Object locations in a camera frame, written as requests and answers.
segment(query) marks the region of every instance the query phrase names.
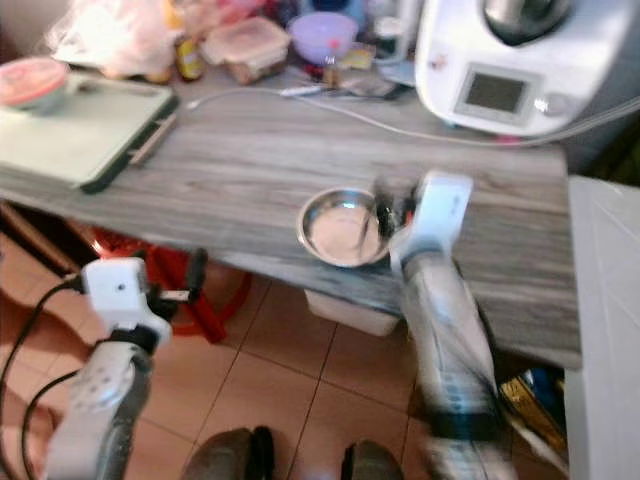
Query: tiled floor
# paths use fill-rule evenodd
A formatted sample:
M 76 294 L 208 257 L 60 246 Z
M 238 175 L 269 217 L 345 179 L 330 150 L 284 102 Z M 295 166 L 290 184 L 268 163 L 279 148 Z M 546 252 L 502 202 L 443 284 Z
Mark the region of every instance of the tiled floor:
M 2 237 L 0 250 L 3 290 L 34 304 L 55 279 Z M 208 296 L 217 301 L 237 280 L 228 269 L 211 270 Z M 19 398 L 30 399 L 39 386 L 81 366 L 83 342 L 103 336 L 83 297 L 61 294 L 49 309 L 71 339 L 27 343 L 9 380 Z M 3 325 L 10 320 L 3 317 Z M 175 480 L 210 435 L 260 424 L 274 432 L 280 480 L 338 479 L 344 449 L 365 437 L 388 447 L 408 480 L 427 478 L 420 459 L 424 426 L 406 414 L 416 370 L 406 330 L 380 339 L 336 325 L 312 315 L 301 291 L 261 277 L 227 330 L 222 344 L 176 337 L 158 351 L 127 479 Z M 3 345 L 0 355 L 6 351 Z M 62 385 L 43 402 L 64 411 L 66 393 Z M 21 418 L 20 402 L 12 408 L 17 411 L 5 417 Z M 10 452 L 17 431 L 5 429 Z M 525 448 L 513 450 L 522 479 L 560 478 Z

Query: stainless steel bowl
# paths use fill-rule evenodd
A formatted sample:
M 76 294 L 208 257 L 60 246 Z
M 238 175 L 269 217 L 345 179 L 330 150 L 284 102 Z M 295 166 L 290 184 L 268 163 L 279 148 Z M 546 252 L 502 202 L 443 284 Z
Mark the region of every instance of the stainless steel bowl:
M 309 200 L 298 217 L 298 240 L 312 255 L 338 267 L 375 263 L 388 252 L 387 240 L 378 234 L 373 195 L 355 188 L 327 190 Z

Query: black cable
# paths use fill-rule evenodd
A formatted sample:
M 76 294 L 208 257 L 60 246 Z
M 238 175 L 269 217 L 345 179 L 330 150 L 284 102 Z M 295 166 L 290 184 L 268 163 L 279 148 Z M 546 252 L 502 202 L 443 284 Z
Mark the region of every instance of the black cable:
M 42 312 L 44 308 L 44 304 L 49 300 L 53 295 L 62 291 L 76 288 L 77 285 L 74 280 L 66 281 L 59 285 L 56 285 L 52 289 L 50 289 L 47 293 L 45 293 L 40 301 L 37 303 L 33 311 L 31 312 L 31 316 L 22 327 L 18 338 L 16 339 L 16 343 L 14 344 L 9 356 L 7 357 L 7 361 L 2 368 L 2 373 L 0 374 L 0 428 L 4 427 L 4 419 L 3 419 L 3 409 L 4 409 L 4 397 L 6 393 L 6 384 L 7 378 L 9 376 L 9 370 L 13 361 L 15 360 L 16 355 L 18 354 L 18 350 L 27 339 L 27 336 L 35 326 L 36 320 L 38 319 L 38 315 Z M 13 471 L 11 464 L 7 458 L 6 449 L 4 447 L 4 439 L 2 435 L 0 435 L 0 467 L 2 467 L 3 473 L 8 477 L 9 480 L 19 480 L 19 476 Z
M 31 464 L 31 461 L 29 460 L 29 455 L 27 454 L 27 435 L 29 435 L 29 430 L 31 429 L 31 416 L 38 406 L 38 401 L 45 393 L 47 393 L 56 385 L 75 377 L 78 372 L 79 370 L 69 372 L 66 375 L 58 377 L 55 380 L 47 383 L 38 391 L 38 393 L 36 393 L 35 397 L 31 399 L 27 410 L 24 412 L 24 419 L 22 420 L 22 432 L 20 435 L 20 453 L 22 454 L 22 463 L 24 464 L 24 469 L 27 472 L 27 477 L 29 478 L 29 480 L 37 480 L 36 474 L 33 471 L 33 466 Z

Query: gray wood-grain countertop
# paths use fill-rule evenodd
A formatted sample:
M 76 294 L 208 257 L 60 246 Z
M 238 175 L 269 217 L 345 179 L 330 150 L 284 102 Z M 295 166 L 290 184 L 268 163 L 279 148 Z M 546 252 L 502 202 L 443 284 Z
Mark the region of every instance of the gray wood-grain countertop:
M 284 76 L 261 86 L 293 83 Z M 178 89 L 189 100 L 229 87 L 226 74 L 214 72 Z M 449 130 L 412 94 L 396 103 L 328 101 L 401 128 L 483 138 Z M 152 242 L 203 246 L 224 263 L 397 314 L 398 283 L 384 262 L 356 270 L 321 263 L 298 243 L 296 217 L 323 189 L 369 188 L 376 176 L 408 186 L 434 167 L 475 180 L 454 254 L 498 346 L 579 367 L 567 176 L 557 147 L 436 143 L 295 100 L 231 95 L 181 110 L 155 156 L 102 193 L 0 170 L 0 197 Z

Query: cutting board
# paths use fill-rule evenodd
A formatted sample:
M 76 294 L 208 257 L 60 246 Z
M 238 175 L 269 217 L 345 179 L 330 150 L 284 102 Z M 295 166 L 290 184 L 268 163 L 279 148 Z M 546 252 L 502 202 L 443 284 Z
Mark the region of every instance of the cutting board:
M 98 192 L 153 150 L 177 105 L 169 87 L 71 72 L 50 113 L 0 108 L 0 168 Z

